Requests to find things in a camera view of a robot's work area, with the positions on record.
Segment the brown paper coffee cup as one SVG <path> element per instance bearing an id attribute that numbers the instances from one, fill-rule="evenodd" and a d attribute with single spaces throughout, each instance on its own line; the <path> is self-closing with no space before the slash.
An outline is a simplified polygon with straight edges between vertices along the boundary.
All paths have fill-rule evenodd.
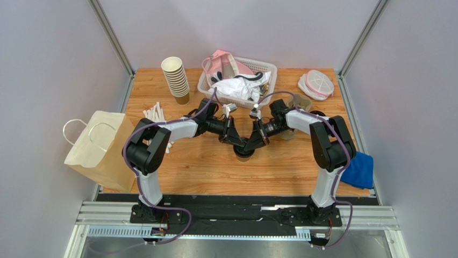
<path id="1" fill-rule="evenodd" d="M 237 160 L 239 160 L 240 162 L 247 162 L 248 160 L 251 159 L 251 155 L 245 155 L 245 156 L 240 156 L 240 155 L 236 155 L 236 158 Z"/>

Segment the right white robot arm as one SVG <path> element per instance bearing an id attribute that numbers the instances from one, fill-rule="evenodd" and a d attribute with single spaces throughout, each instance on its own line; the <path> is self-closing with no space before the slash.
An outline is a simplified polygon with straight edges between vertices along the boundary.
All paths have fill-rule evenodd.
<path id="1" fill-rule="evenodd" d="M 345 120 L 341 116 L 325 117 L 298 107 L 287 107 L 281 99 L 272 102 L 270 109 L 272 119 L 268 123 L 262 122 L 258 105 L 251 109 L 249 116 L 254 120 L 253 129 L 244 145 L 244 152 L 251 153 L 268 145 L 269 137 L 288 129 L 308 134 L 319 171 L 305 214 L 310 223 L 320 225 L 335 209 L 335 194 L 341 174 L 356 156 Z"/>

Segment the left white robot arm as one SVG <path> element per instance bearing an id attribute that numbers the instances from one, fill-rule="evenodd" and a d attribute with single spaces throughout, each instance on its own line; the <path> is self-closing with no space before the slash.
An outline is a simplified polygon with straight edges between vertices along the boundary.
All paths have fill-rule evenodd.
<path id="1" fill-rule="evenodd" d="M 194 138 L 205 132 L 218 136 L 223 144 L 244 148 L 245 141 L 235 128 L 230 115 L 237 109 L 235 104 L 222 106 L 223 117 L 218 119 L 215 112 L 218 104 L 204 98 L 198 108 L 187 115 L 170 121 L 153 122 L 143 118 L 126 140 L 122 156 L 137 179 L 140 203 L 159 209 L 163 194 L 159 186 L 158 169 L 163 161 L 168 144 L 172 141 Z"/>

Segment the black coffee cup lid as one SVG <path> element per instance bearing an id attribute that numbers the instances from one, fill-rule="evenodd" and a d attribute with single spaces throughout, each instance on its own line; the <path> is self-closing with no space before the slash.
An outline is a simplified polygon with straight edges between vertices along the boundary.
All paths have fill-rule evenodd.
<path id="1" fill-rule="evenodd" d="M 236 155 L 240 155 L 240 156 L 245 156 L 245 155 L 253 155 L 255 150 L 252 149 L 252 150 L 245 150 L 244 148 L 241 148 L 241 147 L 238 147 L 238 146 L 233 146 L 233 150 L 234 150 L 234 153 Z"/>

